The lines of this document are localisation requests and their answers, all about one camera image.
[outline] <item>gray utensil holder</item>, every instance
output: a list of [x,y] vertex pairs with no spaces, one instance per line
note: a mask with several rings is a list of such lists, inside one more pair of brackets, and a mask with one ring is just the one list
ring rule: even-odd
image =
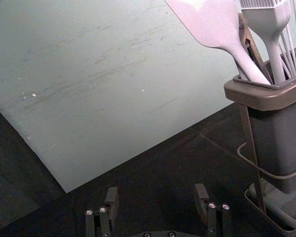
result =
[[[227,99],[248,107],[259,167],[276,176],[296,172],[296,77],[264,85],[237,76],[224,90]],[[285,179],[261,175],[286,194],[296,190],[296,175]]]

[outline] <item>brush bristle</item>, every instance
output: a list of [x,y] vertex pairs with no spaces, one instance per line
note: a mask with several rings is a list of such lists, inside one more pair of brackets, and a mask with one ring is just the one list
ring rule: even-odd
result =
[[240,0],[242,9],[276,7],[284,0]]

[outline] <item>dark surface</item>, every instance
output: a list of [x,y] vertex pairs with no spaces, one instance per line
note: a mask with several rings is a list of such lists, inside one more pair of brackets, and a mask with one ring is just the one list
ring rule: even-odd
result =
[[0,113],[0,228],[65,192]]
[[245,201],[253,172],[236,157],[243,142],[232,104],[12,223],[0,236],[83,236],[84,211],[101,206],[111,186],[118,187],[120,203],[113,237],[165,230],[199,235],[205,229],[193,202],[194,183],[203,183],[212,201],[231,206],[234,236],[280,236]]

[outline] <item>white silicone brush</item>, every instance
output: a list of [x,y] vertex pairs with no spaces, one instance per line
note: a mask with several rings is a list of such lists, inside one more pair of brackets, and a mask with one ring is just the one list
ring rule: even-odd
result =
[[285,81],[279,37],[291,17],[289,0],[240,0],[248,26],[263,40],[275,84]]
[[229,52],[249,80],[270,84],[241,45],[234,0],[165,1],[199,43]]

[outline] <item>white silicone spatula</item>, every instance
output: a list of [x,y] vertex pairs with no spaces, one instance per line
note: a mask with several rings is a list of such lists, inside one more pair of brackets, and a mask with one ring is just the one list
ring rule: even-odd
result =
[[165,0],[202,45],[230,53],[250,81],[270,84],[241,45],[234,0]]

